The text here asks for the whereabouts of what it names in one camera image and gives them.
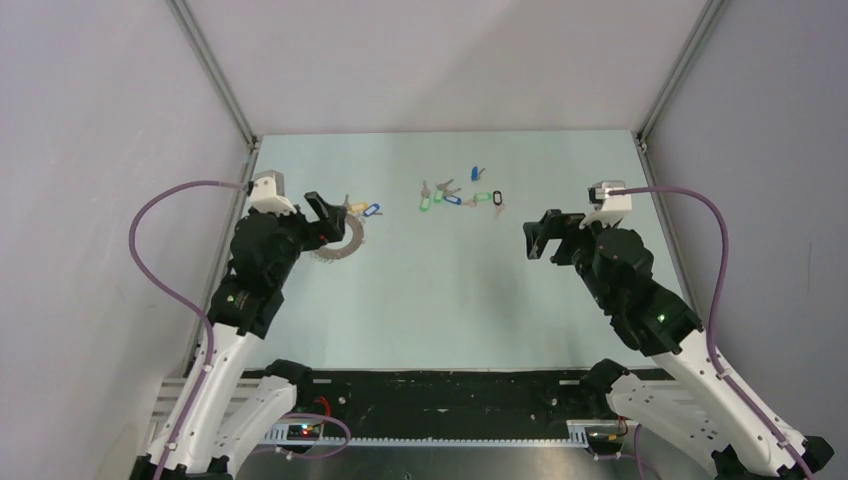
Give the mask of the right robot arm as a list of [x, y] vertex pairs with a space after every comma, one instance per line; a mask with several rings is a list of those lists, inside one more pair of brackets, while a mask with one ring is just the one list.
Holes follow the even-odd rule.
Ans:
[[717, 372], [702, 321], [654, 279], [641, 236], [599, 222], [584, 227], [584, 218], [553, 209], [524, 223], [528, 259], [559, 241], [551, 262], [574, 267], [624, 345], [670, 374], [695, 404], [682, 406], [604, 359], [581, 380], [583, 409], [639, 423], [715, 479], [807, 479], [821, 471], [834, 456], [831, 445], [779, 419], [737, 375]]

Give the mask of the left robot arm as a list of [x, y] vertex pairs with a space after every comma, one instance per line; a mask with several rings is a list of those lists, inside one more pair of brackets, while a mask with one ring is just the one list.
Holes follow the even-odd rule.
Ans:
[[304, 382], [310, 368], [277, 361], [252, 396], [225, 414], [246, 364], [283, 304], [282, 287], [300, 256], [343, 240], [347, 210], [309, 192], [316, 213], [278, 194], [254, 190], [235, 225], [227, 272], [199, 318], [205, 330], [198, 357], [174, 409], [140, 455], [133, 479], [233, 479], [266, 432], [287, 413], [304, 416], [316, 403]]

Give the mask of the yellow tag key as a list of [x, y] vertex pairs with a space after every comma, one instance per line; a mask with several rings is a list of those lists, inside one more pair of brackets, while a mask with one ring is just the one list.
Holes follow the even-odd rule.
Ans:
[[351, 214], [359, 214], [363, 213], [368, 207], [368, 202], [351, 202], [349, 200], [349, 196], [345, 196], [345, 200], [343, 202], [343, 206], [346, 208], [348, 213]]

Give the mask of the metal keyring disc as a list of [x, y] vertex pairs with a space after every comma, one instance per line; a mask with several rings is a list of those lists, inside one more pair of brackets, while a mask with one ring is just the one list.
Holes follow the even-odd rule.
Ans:
[[343, 240], [339, 246], [320, 247], [312, 253], [314, 259], [324, 263], [342, 260], [354, 254], [365, 243], [364, 219], [361, 215], [347, 214], [345, 224], [350, 238]]

